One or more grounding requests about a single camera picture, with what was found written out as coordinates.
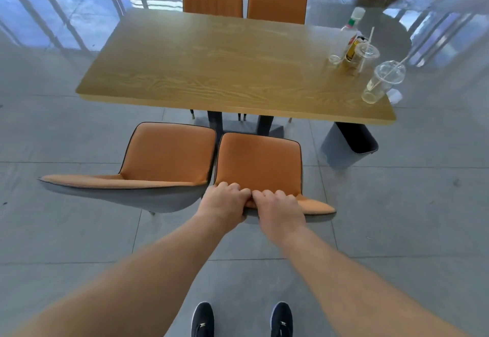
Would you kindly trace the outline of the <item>person's left forearm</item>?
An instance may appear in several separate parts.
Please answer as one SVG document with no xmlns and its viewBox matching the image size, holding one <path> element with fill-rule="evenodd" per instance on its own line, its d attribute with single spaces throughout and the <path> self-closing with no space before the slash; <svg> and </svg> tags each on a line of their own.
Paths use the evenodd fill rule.
<svg viewBox="0 0 489 337">
<path fill-rule="evenodd" d="M 9 337 L 164 336 L 200 269 L 236 222 L 231 214 L 198 211 Z"/>
</svg>

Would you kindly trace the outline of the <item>black table base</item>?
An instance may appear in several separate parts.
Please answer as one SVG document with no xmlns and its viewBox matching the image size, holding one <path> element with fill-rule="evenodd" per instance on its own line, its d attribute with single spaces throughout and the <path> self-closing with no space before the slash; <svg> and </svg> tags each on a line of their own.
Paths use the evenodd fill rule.
<svg viewBox="0 0 489 337">
<path fill-rule="evenodd" d="M 190 110 L 192 123 L 213 129 L 218 139 L 225 133 L 241 133 L 259 136 L 284 137 L 284 126 L 274 124 L 273 116 L 252 115 L 248 120 L 247 114 L 238 113 L 236 119 L 225 119 L 224 113 L 219 111 Z"/>
</svg>

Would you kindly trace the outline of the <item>person's left black shoe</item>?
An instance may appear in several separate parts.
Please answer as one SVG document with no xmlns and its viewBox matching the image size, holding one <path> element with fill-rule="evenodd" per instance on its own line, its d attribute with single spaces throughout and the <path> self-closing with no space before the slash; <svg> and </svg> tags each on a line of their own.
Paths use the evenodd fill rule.
<svg viewBox="0 0 489 337">
<path fill-rule="evenodd" d="M 191 337 L 215 337 L 215 318 L 209 302 L 199 303 L 192 316 Z"/>
</svg>

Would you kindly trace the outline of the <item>grey metal railing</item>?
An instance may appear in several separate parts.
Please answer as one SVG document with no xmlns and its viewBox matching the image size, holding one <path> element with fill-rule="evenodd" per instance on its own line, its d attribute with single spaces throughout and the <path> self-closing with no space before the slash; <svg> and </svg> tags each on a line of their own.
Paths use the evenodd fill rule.
<svg viewBox="0 0 489 337">
<path fill-rule="evenodd" d="M 407 31 L 405 65 L 444 68 L 489 38 L 489 14 L 397 9 L 395 19 Z"/>
</svg>

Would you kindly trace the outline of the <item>clear plastic cup with lid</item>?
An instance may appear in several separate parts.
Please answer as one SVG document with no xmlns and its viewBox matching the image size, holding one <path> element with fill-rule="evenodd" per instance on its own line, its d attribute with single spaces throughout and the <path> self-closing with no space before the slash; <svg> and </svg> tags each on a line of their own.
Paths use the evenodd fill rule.
<svg viewBox="0 0 489 337">
<path fill-rule="evenodd" d="M 406 75 L 404 63 L 397 61 L 385 61 L 377 65 L 373 75 L 363 90 L 362 100 L 368 104 L 378 102 L 396 85 L 401 84 Z"/>
<path fill-rule="evenodd" d="M 367 66 L 380 57 L 380 51 L 369 42 L 359 43 L 355 48 L 355 55 L 351 61 L 354 74 L 359 75 Z"/>
</svg>

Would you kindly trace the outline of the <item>person's left hand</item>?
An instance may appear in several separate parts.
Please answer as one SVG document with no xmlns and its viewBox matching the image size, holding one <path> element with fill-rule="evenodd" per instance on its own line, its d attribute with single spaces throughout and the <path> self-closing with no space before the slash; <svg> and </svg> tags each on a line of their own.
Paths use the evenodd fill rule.
<svg viewBox="0 0 489 337">
<path fill-rule="evenodd" d="M 220 203 L 214 196 L 215 186 L 212 185 L 207 188 L 196 216 L 216 225 L 220 231 L 226 234 L 246 219 L 244 208 L 247 202 Z"/>
</svg>

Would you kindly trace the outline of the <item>person's black shoe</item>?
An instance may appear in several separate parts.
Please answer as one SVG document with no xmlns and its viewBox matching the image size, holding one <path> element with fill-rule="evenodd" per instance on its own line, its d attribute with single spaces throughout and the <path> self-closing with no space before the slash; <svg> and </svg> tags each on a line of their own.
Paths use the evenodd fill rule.
<svg viewBox="0 0 489 337">
<path fill-rule="evenodd" d="M 209 302 L 199 303 L 192 316 L 191 337 L 215 337 L 215 318 Z"/>
<path fill-rule="evenodd" d="M 288 303 L 278 302 L 270 317 L 271 337 L 293 337 L 293 316 Z"/>
</svg>

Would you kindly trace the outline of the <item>clear bottle with white cap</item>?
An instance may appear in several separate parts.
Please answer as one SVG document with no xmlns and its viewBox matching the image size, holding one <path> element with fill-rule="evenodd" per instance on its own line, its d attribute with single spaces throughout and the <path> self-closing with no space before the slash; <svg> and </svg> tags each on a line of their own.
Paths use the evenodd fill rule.
<svg viewBox="0 0 489 337">
<path fill-rule="evenodd" d="M 365 15 L 365 8 L 355 7 L 346 25 L 339 31 L 335 39 L 335 47 L 331 54 L 341 56 L 344 60 L 346 50 L 352 38 L 358 36 L 358 24 Z"/>
</svg>

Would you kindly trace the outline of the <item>orange chair with black piping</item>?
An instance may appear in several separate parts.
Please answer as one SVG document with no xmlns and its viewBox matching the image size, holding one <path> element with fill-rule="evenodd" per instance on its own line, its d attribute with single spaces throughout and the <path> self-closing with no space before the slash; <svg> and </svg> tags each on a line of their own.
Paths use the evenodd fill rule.
<svg viewBox="0 0 489 337">
<path fill-rule="evenodd" d="M 214 184 L 237 183 L 251 191 L 281 190 L 297 198 L 306 221 L 330 221 L 336 209 L 303 195 L 301 146 L 288 139 L 227 132 L 217 151 Z"/>
<path fill-rule="evenodd" d="M 216 132 L 208 127 L 143 122 L 131 135 L 115 175 L 45 175 L 48 191 L 107 201 L 150 212 L 183 210 L 201 198 L 210 183 Z"/>
</svg>

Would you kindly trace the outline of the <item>white drinking straw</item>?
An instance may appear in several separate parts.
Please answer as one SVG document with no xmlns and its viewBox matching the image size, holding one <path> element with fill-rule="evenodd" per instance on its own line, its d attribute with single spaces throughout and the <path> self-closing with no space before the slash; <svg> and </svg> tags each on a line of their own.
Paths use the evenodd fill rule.
<svg viewBox="0 0 489 337">
<path fill-rule="evenodd" d="M 404 63 L 408 58 L 409 56 L 406 56 L 400 61 L 391 60 L 377 65 L 371 78 L 371 90 L 381 87 L 387 91 L 393 86 L 402 83 L 406 76 Z"/>
<path fill-rule="evenodd" d="M 362 72 L 363 67 L 364 67 L 364 64 L 365 64 L 365 61 L 370 56 L 369 50 L 370 50 L 370 46 L 371 46 L 371 42 L 372 42 L 372 37 L 374 35 L 374 31 L 375 31 L 375 26 L 372 26 L 371 31 L 370 31 L 370 36 L 369 36 L 368 42 L 367 42 L 367 44 L 365 46 L 364 52 L 362 54 L 362 59 L 361 59 L 360 65 L 358 67 L 358 72 L 359 73 Z"/>
</svg>

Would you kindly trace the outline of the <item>person's right black shoe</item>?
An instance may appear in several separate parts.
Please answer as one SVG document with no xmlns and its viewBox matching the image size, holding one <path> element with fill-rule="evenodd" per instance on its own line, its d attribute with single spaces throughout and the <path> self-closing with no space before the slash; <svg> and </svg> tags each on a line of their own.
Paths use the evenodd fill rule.
<svg viewBox="0 0 489 337">
<path fill-rule="evenodd" d="M 288 303 L 278 302 L 270 317 L 271 337 L 293 337 L 293 316 Z"/>
</svg>

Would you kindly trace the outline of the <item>yellow drink can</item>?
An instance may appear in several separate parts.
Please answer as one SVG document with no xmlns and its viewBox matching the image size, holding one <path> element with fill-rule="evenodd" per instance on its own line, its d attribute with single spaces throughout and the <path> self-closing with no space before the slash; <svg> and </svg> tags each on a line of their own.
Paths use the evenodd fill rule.
<svg viewBox="0 0 489 337">
<path fill-rule="evenodd" d="M 345 60 L 348 63 L 351 63 L 353 61 L 354 57 L 356 56 L 356 47 L 359 44 L 365 43 L 366 41 L 367 41 L 367 39 L 363 35 L 356 36 L 355 38 L 352 38 L 350 40 L 349 46 L 348 46 L 346 53 L 345 53 Z"/>
</svg>

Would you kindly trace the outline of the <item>grey trash bin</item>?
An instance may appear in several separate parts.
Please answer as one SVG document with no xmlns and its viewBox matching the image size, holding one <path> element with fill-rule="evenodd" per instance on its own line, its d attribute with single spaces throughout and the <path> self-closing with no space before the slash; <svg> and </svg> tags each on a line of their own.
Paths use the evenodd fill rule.
<svg viewBox="0 0 489 337">
<path fill-rule="evenodd" d="M 320 149 L 329 167 L 346 169 L 377 152 L 379 145 L 366 125 L 334 122 Z"/>
</svg>

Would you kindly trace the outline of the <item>person's right forearm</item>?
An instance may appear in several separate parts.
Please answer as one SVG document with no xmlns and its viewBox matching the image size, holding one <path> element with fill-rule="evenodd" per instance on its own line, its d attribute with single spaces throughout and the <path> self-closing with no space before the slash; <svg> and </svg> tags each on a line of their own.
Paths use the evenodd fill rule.
<svg viewBox="0 0 489 337">
<path fill-rule="evenodd" d="M 340 337 L 469 337 L 305 226 L 264 230 Z"/>
</svg>

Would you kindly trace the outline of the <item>person's right hand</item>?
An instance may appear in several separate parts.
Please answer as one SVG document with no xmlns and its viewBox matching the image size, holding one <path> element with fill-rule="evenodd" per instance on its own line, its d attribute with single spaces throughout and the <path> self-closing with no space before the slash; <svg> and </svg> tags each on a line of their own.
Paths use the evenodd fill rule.
<svg viewBox="0 0 489 337">
<path fill-rule="evenodd" d="M 306 227 L 303 211 L 298 204 L 256 206 L 262 232 L 279 248 L 299 229 Z"/>
</svg>

